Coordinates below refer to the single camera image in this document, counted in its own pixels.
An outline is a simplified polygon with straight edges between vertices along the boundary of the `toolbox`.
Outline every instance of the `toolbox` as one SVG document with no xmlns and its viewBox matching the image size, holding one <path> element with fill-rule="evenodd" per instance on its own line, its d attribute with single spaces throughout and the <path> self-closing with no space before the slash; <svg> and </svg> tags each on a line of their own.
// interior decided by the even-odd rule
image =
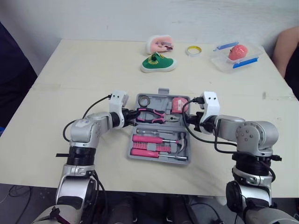
<svg viewBox="0 0 299 224">
<path fill-rule="evenodd" d="M 190 163 L 190 135 L 185 130 L 182 106 L 187 96 L 169 95 L 160 88 L 158 94 L 140 93 L 136 97 L 136 118 L 128 149 L 132 159 L 186 165 Z"/>
</svg>

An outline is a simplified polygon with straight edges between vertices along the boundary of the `plastic container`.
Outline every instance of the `plastic container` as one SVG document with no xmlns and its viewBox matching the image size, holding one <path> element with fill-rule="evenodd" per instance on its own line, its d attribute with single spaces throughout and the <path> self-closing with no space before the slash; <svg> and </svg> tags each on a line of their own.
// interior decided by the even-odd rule
<svg viewBox="0 0 299 224">
<path fill-rule="evenodd" d="M 231 60 L 228 57 L 230 50 L 238 44 L 244 45 L 248 52 L 243 58 Z M 232 72 L 235 69 L 257 62 L 258 56 L 262 53 L 263 52 L 257 46 L 250 42 L 233 41 L 216 46 L 214 49 L 214 56 L 211 58 L 211 61 L 221 71 Z"/>
<path fill-rule="evenodd" d="M 183 117 L 181 113 L 172 113 L 172 100 L 175 97 L 185 98 L 188 101 L 190 100 L 187 96 L 177 96 L 177 95 L 169 95 L 168 89 L 159 89 L 158 94 L 147 94 L 147 93 L 140 93 L 136 97 L 136 104 L 135 108 L 140 108 L 141 106 L 138 103 L 138 99 L 142 96 L 147 96 L 150 99 L 149 105 L 147 105 L 146 108 L 152 108 L 159 111 L 164 111 L 166 114 L 171 114 L 179 118 L 179 121 L 177 122 L 165 122 L 163 124 L 158 123 L 142 123 L 137 122 L 137 126 L 133 128 L 132 134 L 131 134 L 131 141 L 128 147 L 128 157 L 132 159 L 138 159 L 138 160 L 146 160 L 146 161 L 157 161 L 157 162 L 166 162 L 166 163 L 174 163 L 174 164 L 181 164 L 186 165 L 190 163 L 191 160 L 191 147 L 190 147 L 190 135 L 185 130 Z M 153 115 L 148 112 L 142 112 L 139 116 L 139 118 L 142 119 L 155 119 L 157 118 L 156 115 Z M 181 135 L 184 135 L 185 137 L 185 148 L 179 152 L 180 145 L 178 145 L 175 142 L 165 142 L 162 144 L 156 144 L 156 143 L 142 143 L 142 142 L 133 142 L 133 136 L 134 135 L 140 135 L 140 136 L 149 136 L 149 137 L 159 137 L 163 138 L 165 140 L 179 140 Z M 152 152 L 157 152 L 157 147 L 168 147 L 170 149 L 169 152 L 159 152 L 159 154 L 163 155 L 171 155 L 171 156 L 183 156 L 187 159 L 185 161 L 177 160 L 174 158 L 159 156 L 158 158 L 152 158 L 152 157 L 144 157 L 144 156 L 137 156 L 132 155 L 131 151 L 133 148 L 136 148 L 134 146 L 135 144 L 146 144 L 147 150 Z"/>
</svg>

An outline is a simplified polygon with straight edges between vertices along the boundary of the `table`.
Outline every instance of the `table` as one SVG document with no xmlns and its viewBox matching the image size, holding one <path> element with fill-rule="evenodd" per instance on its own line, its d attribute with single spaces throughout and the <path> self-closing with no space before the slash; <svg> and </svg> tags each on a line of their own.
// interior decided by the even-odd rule
<svg viewBox="0 0 299 224">
<path fill-rule="evenodd" d="M 213 44 L 200 44 L 201 55 L 188 57 L 185 49 L 192 43 L 176 43 L 165 56 L 175 58 L 177 68 L 145 74 L 139 70 L 148 56 L 144 45 L 62 40 L 0 138 L 0 181 L 57 187 L 66 158 L 55 155 L 69 149 L 62 137 L 65 124 L 81 118 L 89 105 L 114 89 L 128 92 L 127 108 L 133 109 L 138 93 L 157 93 L 162 87 L 191 98 L 214 91 L 222 114 L 272 122 L 280 134 L 274 153 L 283 158 L 271 166 L 277 176 L 272 195 L 299 196 L 299 104 L 265 52 L 259 62 L 226 74 L 210 62 Z M 199 110 L 191 106 L 192 113 Z M 100 111 L 108 111 L 108 101 L 90 113 Z M 132 160 L 126 156 L 131 130 L 112 130 L 100 138 L 95 165 L 107 190 L 225 195 L 226 183 L 233 180 L 231 155 L 217 153 L 212 145 L 192 138 L 188 166 Z"/>
</svg>

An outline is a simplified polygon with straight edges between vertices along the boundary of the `yellow tape roll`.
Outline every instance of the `yellow tape roll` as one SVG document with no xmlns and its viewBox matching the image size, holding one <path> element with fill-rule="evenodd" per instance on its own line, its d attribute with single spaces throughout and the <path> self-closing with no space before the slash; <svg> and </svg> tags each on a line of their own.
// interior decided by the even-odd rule
<svg viewBox="0 0 299 224">
<path fill-rule="evenodd" d="M 201 48 L 198 46 L 190 46 L 186 49 L 186 54 L 188 56 L 198 56 L 201 54 Z"/>
</svg>

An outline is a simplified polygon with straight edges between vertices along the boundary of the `pink hammer handle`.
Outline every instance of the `pink hammer handle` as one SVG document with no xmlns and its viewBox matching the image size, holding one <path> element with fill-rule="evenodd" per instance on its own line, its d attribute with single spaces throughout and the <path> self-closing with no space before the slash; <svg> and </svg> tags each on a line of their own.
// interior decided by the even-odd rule
<svg viewBox="0 0 299 224">
<path fill-rule="evenodd" d="M 133 135 L 133 141 L 137 142 L 147 142 L 147 143 L 163 143 L 163 139 L 158 137 L 150 137 L 150 136 L 141 136 L 141 135 Z"/>
<path fill-rule="evenodd" d="M 148 150 L 132 148 L 131 155 L 159 158 L 159 152 L 152 152 Z"/>
</svg>

